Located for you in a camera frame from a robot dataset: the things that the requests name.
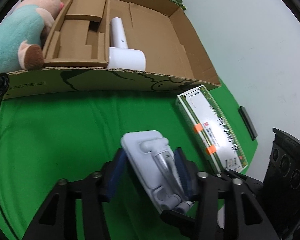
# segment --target plush toy foot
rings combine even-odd
[[[39,45],[23,41],[18,50],[19,64],[24,70],[37,70],[43,66],[43,55]]]

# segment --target small cardboard box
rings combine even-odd
[[[178,95],[176,104],[215,173],[224,168],[241,172],[248,166],[234,132],[205,86]]]
[[[220,86],[183,10],[169,0],[61,0],[43,48],[44,68],[9,73],[4,98],[76,90],[182,93]],[[146,71],[107,69],[110,20],[120,17],[130,49],[143,51]]]

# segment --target large open cardboard box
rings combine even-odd
[[[5,98],[75,90],[182,93],[220,85],[183,10],[169,0],[62,0],[38,71],[10,73]],[[146,56],[146,71],[107,69],[110,20],[123,21],[128,46]]]

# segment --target white and green box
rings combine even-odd
[[[248,166],[234,132],[205,86],[178,95],[176,104],[215,173],[224,168],[241,172]]]

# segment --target green tablecloth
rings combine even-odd
[[[248,162],[251,141],[238,104],[225,86],[214,89]],[[68,92],[9,99],[0,113],[0,202],[21,239],[32,217],[60,178],[79,180],[111,160],[123,134],[158,130],[172,149],[204,170],[191,133],[174,106],[176,95],[135,91]],[[140,185],[125,173],[111,203],[104,204],[112,240],[186,239],[164,224]],[[14,239],[0,216],[0,227]],[[78,220],[79,239],[82,221]]]

